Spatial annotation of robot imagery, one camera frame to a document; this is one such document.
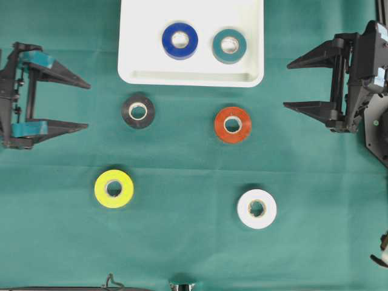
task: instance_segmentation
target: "green cloth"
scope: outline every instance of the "green cloth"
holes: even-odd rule
[[[286,65],[335,33],[362,33],[375,1],[265,5],[264,80],[229,89],[122,81],[117,0],[0,1],[3,65],[13,42],[42,45],[92,85],[37,90],[37,118],[86,122],[87,130],[31,151],[0,150],[1,287],[100,286],[113,272],[126,286],[157,291],[170,279],[197,281],[198,291],[387,290],[388,270],[369,259],[388,228],[386,168],[364,147],[362,129],[333,134],[282,105],[329,100],[329,69]],[[120,114],[137,91],[156,108],[144,130]],[[237,145],[213,131],[228,105],[252,118],[251,136]],[[126,208],[105,209],[93,196],[107,169],[133,179]],[[264,230],[236,214],[252,188],[278,205]]]

